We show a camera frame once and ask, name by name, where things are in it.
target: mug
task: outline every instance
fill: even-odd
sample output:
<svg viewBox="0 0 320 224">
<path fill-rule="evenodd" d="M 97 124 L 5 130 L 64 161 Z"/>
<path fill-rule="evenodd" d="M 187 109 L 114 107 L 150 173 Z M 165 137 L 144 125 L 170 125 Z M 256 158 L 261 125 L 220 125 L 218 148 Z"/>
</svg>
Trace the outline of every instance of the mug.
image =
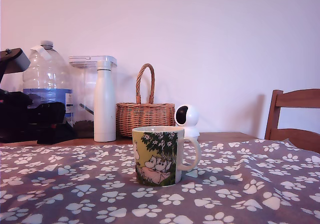
<svg viewBox="0 0 320 224">
<path fill-rule="evenodd" d="M 191 170 L 199 163 L 201 149 L 193 137 L 184 138 L 184 128 L 148 126 L 132 130 L 132 142 L 137 181 L 150 186 L 168 186 L 181 180 L 182 170 Z M 183 144 L 190 141 L 195 147 L 195 160 L 183 165 Z"/>
</svg>

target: tablecloth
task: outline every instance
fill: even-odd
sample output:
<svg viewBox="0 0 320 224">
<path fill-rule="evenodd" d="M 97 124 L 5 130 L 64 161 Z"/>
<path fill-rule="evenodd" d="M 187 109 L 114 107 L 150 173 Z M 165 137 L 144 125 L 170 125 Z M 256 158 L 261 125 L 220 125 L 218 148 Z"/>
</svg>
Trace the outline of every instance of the tablecloth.
<svg viewBox="0 0 320 224">
<path fill-rule="evenodd" d="M 1 147 L 1 223 L 320 222 L 320 155 L 288 141 L 201 143 L 169 187 L 136 182 L 132 148 Z"/>
</svg>

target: wooden chair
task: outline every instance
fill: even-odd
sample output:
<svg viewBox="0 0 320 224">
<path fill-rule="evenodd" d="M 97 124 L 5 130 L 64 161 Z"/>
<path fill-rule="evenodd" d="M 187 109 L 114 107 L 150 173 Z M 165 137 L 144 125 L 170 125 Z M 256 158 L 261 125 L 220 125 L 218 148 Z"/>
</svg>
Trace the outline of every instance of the wooden chair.
<svg viewBox="0 0 320 224">
<path fill-rule="evenodd" d="M 285 94 L 282 90 L 274 90 L 265 130 L 266 140 L 288 138 L 298 148 L 320 153 L 320 134 L 299 129 L 278 129 L 281 107 L 320 108 L 320 89 L 297 90 Z"/>
</svg>

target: white security camera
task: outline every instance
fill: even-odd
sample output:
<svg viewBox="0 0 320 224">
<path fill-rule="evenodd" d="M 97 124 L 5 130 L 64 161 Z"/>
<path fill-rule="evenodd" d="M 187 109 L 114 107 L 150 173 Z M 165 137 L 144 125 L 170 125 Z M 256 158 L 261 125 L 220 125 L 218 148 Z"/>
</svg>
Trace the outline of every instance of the white security camera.
<svg viewBox="0 0 320 224">
<path fill-rule="evenodd" d="M 196 124 L 199 120 L 199 113 L 192 105 L 181 105 L 174 113 L 174 120 L 178 126 L 184 128 L 185 137 L 198 138 L 199 131 Z"/>
</svg>

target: cartoon illustration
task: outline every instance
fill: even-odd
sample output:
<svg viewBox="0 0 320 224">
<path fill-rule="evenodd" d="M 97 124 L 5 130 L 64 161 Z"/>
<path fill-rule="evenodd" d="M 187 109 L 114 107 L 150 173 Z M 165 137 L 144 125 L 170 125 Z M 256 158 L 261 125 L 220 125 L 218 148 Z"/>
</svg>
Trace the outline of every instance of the cartoon illustration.
<svg viewBox="0 0 320 224">
<path fill-rule="evenodd" d="M 152 152 L 153 155 L 148 161 L 144 163 L 137 162 L 136 164 L 138 179 L 143 183 L 148 183 L 149 185 L 175 183 L 177 135 L 177 133 L 172 132 L 144 133 L 141 140 L 145 144 L 146 150 Z M 134 157 L 139 160 L 140 156 L 136 144 L 137 142 L 135 141 L 133 145 Z"/>
</svg>

